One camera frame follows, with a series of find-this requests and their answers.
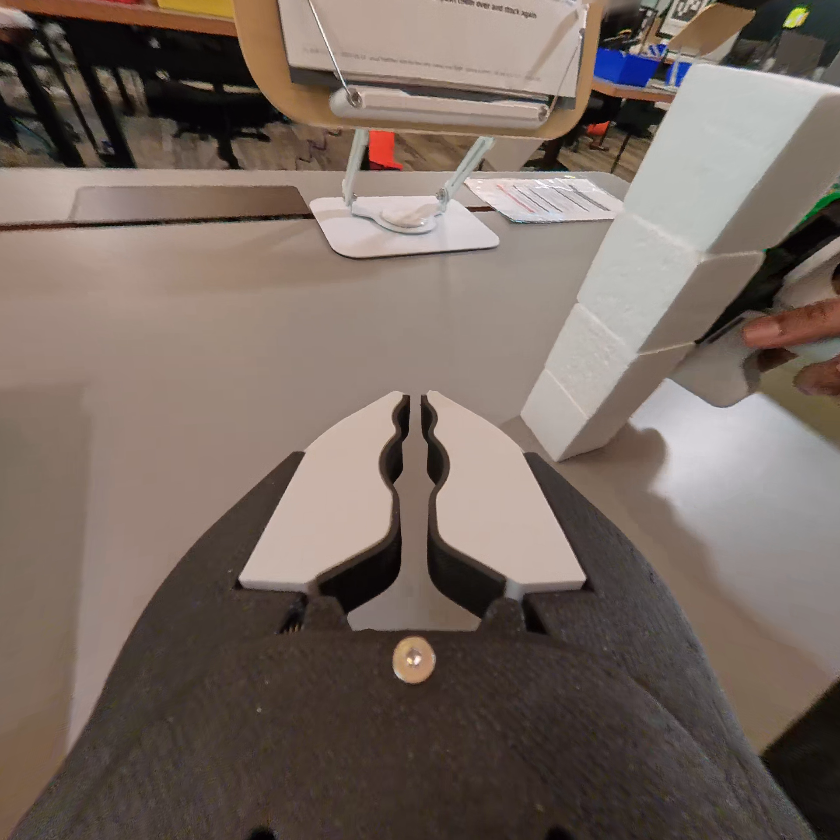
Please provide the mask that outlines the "white paper sheets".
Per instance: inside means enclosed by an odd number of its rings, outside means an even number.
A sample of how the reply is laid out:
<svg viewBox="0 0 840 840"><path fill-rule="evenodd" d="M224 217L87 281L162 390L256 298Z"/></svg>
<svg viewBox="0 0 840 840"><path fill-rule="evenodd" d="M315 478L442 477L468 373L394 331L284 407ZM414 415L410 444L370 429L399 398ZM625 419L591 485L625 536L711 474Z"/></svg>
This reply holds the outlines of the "white paper sheets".
<svg viewBox="0 0 840 840"><path fill-rule="evenodd" d="M586 7L572 1L279 1L292 69L522 96L574 95Z"/></svg>

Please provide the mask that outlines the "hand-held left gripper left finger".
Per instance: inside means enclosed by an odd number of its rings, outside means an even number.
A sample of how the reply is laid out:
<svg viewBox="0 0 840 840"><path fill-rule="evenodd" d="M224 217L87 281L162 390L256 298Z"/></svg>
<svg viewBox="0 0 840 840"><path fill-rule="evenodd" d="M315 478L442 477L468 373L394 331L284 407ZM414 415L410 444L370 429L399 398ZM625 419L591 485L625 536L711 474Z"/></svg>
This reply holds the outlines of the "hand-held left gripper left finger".
<svg viewBox="0 0 840 840"><path fill-rule="evenodd" d="M316 438L238 577L250 591L329 596L346 613L373 601L402 565L403 441L411 398L389 392Z"/></svg>

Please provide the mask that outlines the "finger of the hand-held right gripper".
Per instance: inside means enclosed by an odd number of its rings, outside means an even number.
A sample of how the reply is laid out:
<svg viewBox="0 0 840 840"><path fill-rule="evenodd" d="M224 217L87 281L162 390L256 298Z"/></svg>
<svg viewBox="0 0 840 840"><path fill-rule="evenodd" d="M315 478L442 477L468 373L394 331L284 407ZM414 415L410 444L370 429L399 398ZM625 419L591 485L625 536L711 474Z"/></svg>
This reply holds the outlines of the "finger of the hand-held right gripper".
<svg viewBox="0 0 840 840"><path fill-rule="evenodd" d="M730 407L755 393L766 371L763 350L743 341L742 331L762 313L743 313L699 342L673 371L673 382L715 407Z"/></svg>

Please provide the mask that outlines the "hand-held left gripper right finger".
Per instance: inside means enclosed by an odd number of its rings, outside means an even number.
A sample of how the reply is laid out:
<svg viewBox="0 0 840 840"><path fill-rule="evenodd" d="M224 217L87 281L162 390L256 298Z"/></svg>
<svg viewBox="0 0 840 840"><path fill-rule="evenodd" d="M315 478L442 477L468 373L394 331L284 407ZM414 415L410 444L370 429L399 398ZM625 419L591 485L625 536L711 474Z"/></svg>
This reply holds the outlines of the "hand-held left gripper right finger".
<svg viewBox="0 0 840 840"><path fill-rule="evenodd" d="M585 572L524 450L441 392L423 395L421 409L436 588L473 615L500 598L579 591Z"/></svg>

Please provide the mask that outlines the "person's right hand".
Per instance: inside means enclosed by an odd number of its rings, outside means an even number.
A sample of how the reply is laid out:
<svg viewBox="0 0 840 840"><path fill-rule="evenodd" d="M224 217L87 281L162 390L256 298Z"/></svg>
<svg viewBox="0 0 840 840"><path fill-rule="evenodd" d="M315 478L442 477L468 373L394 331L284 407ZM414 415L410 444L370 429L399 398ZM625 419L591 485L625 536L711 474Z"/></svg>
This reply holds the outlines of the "person's right hand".
<svg viewBox="0 0 840 840"><path fill-rule="evenodd" d="M762 372L794 360L794 347L834 340L838 336L838 298L762 316L742 328L745 345L759 351L759 368ZM809 396L838 398L839 356L801 368L794 378L794 386Z"/></svg>

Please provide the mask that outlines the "laminated instruction sheet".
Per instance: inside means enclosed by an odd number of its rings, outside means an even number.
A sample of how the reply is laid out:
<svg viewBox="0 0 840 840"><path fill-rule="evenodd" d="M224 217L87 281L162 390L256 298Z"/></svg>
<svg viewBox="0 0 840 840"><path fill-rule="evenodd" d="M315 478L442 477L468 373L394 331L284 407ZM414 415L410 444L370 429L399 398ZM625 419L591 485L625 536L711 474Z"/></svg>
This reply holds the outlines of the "laminated instruction sheet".
<svg viewBox="0 0 840 840"><path fill-rule="evenodd" d="M465 186L517 224L612 221L623 201L577 175L549 178L468 178Z"/></svg>

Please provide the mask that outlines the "blue storage bin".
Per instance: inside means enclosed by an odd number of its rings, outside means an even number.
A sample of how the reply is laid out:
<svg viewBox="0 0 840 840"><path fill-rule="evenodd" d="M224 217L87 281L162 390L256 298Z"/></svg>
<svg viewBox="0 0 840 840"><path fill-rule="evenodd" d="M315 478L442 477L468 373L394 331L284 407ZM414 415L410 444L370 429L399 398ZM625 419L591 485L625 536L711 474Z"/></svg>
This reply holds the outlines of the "blue storage bin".
<svg viewBox="0 0 840 840"><path fill-rule="evenodd" d="M595 54L593 78L614 85L630 88L646 88L655 74L668 72L671 63L653 55L636 55L619 49L599 47Z"/></svg>

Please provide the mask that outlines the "long wooden workbench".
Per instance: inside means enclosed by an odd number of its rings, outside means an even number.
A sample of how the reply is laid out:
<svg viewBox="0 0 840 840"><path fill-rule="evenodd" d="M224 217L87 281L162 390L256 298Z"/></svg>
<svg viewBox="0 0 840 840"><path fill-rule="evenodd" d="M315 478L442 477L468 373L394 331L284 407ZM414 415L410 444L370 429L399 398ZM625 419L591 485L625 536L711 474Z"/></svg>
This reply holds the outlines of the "long wooden workbench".
<svg viewBox="0 0 840 840"><path fill-rule="evenodd" d="M161 72L176 81L215 88L253 87L232 20L164 9L152 2L11 1L2 7L55 23L64 33L110 151L104 164L133 169L136 162L117 111L98 72L125 91L121 70L142 78Z"/></svg>

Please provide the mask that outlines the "wooden background table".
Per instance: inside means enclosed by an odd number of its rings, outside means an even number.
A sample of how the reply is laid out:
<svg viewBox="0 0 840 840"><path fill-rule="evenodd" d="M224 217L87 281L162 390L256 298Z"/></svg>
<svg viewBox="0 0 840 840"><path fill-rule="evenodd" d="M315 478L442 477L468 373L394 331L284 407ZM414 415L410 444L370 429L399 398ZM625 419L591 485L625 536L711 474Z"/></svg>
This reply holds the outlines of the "wooden background table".
<svg viewBox="0 0 840 840"><path fill-rule="evenodd" d="M669 104L676 97L677 87L658 84L658 80L644 87L622 85L595 77L592 84L595 111L592 125L606 123L602 140L610 129L623 135L616 152L610 174L615 174L631 140L651 140L653 133L665 117Z"/></svg>

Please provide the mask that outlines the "black office chair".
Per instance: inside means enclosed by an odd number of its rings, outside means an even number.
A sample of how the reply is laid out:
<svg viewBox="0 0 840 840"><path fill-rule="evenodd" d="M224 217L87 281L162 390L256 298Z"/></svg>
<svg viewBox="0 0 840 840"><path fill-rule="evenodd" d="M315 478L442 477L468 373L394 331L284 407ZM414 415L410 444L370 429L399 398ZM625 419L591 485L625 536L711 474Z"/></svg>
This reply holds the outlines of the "black office chair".
<svg viewBox="0 0 840 840"><path fill-rule="evenodd" d="M257 92L228 92L223 86L209 89L159 77L142 77L141 82L151 117L173 121L176 139L194 134L214 140L217 157L230 170L242 168L233 141L268 143L265 127L279 118L268 100Z"/></svg>

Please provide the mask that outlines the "grey desk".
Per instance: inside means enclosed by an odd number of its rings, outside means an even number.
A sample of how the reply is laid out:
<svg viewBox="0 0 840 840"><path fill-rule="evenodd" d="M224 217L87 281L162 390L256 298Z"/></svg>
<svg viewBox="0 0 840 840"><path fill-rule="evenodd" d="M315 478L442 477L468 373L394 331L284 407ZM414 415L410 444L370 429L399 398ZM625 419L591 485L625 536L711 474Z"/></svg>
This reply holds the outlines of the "grey desk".
<svg viewBox="0 0 840 840"><path fill-rule="evenodd" d="M608 223L346 259L311 219L69 226L84 187L294 185L338 172L2 170L2 838L87 723L182 556L290 452L412 397L403 561L354 629L467 631L428 579L429 390L544 451L519 413ZM789 368L727 409L664 382L559 472L675 594L762 750L838 678L838 407Z"/></svg>

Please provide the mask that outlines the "wooden document stand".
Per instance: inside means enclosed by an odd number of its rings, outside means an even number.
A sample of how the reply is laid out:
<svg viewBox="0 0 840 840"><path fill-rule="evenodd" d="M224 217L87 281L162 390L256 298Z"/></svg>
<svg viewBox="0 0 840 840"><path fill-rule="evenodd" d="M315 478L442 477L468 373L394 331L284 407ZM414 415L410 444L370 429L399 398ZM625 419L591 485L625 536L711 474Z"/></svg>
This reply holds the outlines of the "wooden document stand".
<svg viewBox="0 0 840 840"><path fill-rule="evenodd" d="M290 68L278 1L236 1L234 22L247 68L269 102L295 123L352 130L341 194L315 199L311 213L331 249L352 259L420 256L498 247L499 238L456 200L497 140L539 146L578 122L592 92L605 2L586 7L573 96L522 96L400 81L346 81L338 70ZM429 196L358 196L354 181L369 132L475 136L455 172Z"/></svg>

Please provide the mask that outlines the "cardboard box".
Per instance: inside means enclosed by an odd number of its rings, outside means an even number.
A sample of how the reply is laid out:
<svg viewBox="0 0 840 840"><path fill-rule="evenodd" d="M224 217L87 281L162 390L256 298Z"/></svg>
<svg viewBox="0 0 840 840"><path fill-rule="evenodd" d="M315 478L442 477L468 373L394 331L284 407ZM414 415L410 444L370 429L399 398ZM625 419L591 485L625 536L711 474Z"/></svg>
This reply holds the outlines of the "cardboard box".
<svg viewBox="0 0 840 840"><path fill-rule="evenodd" d="M753 7L730 2L706 5L676 35L670 37L658 63L665 63L670 53L675 54L675 62L680 62L682 56L702 57L719 49L738 35L756 13Z"/></svg>

